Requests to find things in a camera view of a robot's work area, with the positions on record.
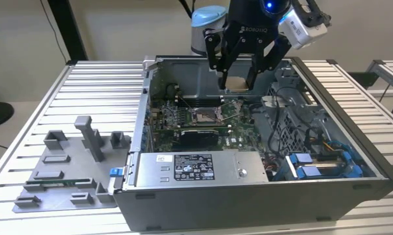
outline black plastic bracket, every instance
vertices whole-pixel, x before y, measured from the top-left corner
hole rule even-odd
[[[379,75],[377,75],[374,72],[349,72],[349,75],[366,89],[374,85],[379,78]]]
[[[385,65],[386,63],[383,62],[383,60],[373,60],[373,62],[378,65]]]
[[[327,63],[329,63],[330,65],[338,65],[338,62],[337,62],[335,60],[333,60],[333,59],[327,60]]]

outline yellow wire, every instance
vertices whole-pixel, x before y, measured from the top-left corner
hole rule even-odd
[[[331,151],[335,151],[331,146],[329,146],[329,144],[326,142],[322,141],[322,143],[325,144],[325,146],[331,150]]]

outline white wall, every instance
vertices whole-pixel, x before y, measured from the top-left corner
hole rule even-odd
[[[350,71],[393,59],[393,0],[317,1],[333,15],[330,33],[290,55],[335,59]],[[227,2],[198,0],[198,6]],[[176,0],[72,0],[72,8],[91,59],[188,54],[190,19]],[[0,100],[40,100],[61,68],[39,0],[0,0]]]
[[[0,0],[0,101],[40,100],[63,67],[39,0]]]

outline open computer chassis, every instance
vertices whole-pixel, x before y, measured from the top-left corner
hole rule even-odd
[[[393,167],[299,58],[227,89],[202,57],[146,61],[115,201],[134,231],[339,219],[393,190]]]

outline motherboard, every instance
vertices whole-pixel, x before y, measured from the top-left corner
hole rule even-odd
[[[156,152],[258,151],[266,149],[243,99],[183,99],[152,102]]]

